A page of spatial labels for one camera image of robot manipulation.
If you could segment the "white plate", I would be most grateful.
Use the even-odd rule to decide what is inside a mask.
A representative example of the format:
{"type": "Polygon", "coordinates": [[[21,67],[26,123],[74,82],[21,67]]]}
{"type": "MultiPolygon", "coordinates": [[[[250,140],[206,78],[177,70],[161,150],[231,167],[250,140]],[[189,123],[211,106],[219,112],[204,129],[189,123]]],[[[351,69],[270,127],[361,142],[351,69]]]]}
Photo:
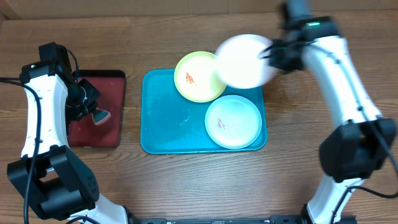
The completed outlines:
{"type": "Polygon", "coordinates": [[[216,70],[230,87],[250,89],[273,79],[277,69],[269,65],[269,59],[257,55],[272,41],[256,34],[241,34],[224,41],[216,50],[216,70]]]}

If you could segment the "green-rimmed plate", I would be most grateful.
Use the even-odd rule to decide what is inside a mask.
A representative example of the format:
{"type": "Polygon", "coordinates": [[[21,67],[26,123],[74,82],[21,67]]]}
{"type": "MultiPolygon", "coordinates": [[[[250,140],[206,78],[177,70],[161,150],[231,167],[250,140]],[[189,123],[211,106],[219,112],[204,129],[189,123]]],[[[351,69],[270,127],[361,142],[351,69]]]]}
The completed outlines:
{"type": "Polygon", "coordinates": [[[216,55],[196,51],[184,56],[175,67],[174,83],[186,99],[205,103],[219,97],[226,88],[216,70],[216,55]]]}

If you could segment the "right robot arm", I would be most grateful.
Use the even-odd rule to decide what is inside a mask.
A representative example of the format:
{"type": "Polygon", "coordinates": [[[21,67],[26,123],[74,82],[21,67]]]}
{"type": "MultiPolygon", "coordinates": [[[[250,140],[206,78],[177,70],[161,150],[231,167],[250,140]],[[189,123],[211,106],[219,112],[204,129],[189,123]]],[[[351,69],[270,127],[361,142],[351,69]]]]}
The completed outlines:
{"type": "Polygon", "coordinates": [[[308,68],[317,79],[330,109],[333,132],[321,143],[323,178],[303,209],[307,223],[344,223],[343,208],[355,190],[382,198],[363,187],[372,173],[389,158],[396,124],[386,119],[367,94],[351,61],[346,39],[330,17],[287,17],[284,36],[261,53],[269,65],[286,72],[308,68]]]}

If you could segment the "teal plastic serving tray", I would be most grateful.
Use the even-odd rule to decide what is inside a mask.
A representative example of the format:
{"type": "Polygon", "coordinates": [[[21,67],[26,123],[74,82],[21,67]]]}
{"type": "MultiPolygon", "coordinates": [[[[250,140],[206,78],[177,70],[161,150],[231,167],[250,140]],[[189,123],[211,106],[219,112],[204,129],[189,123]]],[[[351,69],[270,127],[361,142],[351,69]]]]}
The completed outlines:
{"type": "Polygon", "coordinates": [[[174,83],[174,69],[151,70],[142,81],[141,146],[150,154],[230,152],[205,129],[210,102],[184,98],[174,83]]]}

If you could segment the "green and orange sponge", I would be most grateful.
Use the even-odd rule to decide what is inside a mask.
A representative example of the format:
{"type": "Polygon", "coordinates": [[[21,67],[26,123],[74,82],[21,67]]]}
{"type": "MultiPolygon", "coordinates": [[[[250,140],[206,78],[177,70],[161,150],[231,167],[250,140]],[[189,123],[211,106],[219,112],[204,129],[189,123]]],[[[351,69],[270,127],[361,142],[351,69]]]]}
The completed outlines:
{"type": "Polygon", "coordinates": [[[107,122],[108,119],[110,119],[111,117],[111,113],[109,111],[106,110],[102,110],[102,109],[95,109],[92,112],[92,118],[93,118],[93,122],[96,126],[99,126],[105,122],[107,122]]]}

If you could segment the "dark red rectangular tray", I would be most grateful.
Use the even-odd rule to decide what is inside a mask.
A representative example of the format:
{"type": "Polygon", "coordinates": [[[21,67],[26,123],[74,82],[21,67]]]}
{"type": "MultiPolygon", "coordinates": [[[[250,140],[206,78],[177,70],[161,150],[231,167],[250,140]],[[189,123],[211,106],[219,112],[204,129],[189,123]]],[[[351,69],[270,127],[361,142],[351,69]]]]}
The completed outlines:
{"type": "Polygon", "coordinates": [[[80,78],[90,82],[99,92],[96,110],[104,116],[98,124],[90,113],[70,122],[68,143],[71,147],[117,147],[120,143],[126,76],[122,70],[80,70],[80,78]]]}

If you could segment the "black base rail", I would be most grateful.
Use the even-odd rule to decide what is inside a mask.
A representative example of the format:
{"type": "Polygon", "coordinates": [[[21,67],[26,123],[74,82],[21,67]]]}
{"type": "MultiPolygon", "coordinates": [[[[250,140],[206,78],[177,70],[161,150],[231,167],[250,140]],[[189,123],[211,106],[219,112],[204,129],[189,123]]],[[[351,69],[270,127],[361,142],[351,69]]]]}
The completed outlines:
{"type": "Polygon", "coordinates": [[[273,215],[269,218],[227,218],[227,219],[182,219],[134,218],[139,224],[301,224],[309,223],[300,215],[273,215]]]}

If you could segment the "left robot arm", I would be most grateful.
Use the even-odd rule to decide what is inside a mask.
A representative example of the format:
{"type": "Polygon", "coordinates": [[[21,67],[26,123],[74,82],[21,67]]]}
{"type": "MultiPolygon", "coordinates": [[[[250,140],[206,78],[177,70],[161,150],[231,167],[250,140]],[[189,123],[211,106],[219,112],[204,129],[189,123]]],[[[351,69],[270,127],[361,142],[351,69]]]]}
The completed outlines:
{"type": "Polygon", "coordinates": [[[43,220],[72,223],[135,223],[134,215],[100,194],[92,170],[69,148],[65,107],[75,86],[70,67],[54,60],[23,66],[18,82],[27,102],[27,134],[21,158],[7,176],[28,211],[43,220]]]}

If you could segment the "light blue plate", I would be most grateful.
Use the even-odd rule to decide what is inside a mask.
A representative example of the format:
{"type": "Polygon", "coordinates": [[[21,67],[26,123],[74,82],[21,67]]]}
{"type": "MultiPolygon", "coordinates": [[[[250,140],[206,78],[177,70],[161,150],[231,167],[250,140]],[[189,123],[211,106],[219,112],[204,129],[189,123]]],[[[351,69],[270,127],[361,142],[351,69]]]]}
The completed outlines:
{"type": "Polygon", "coordinates": [[[212,102],[207,109],[205,129],[217,145],[227,149],[242,149],[260,135],[262,118],[257,106],[249,99],[226,95],[212,102]]]}

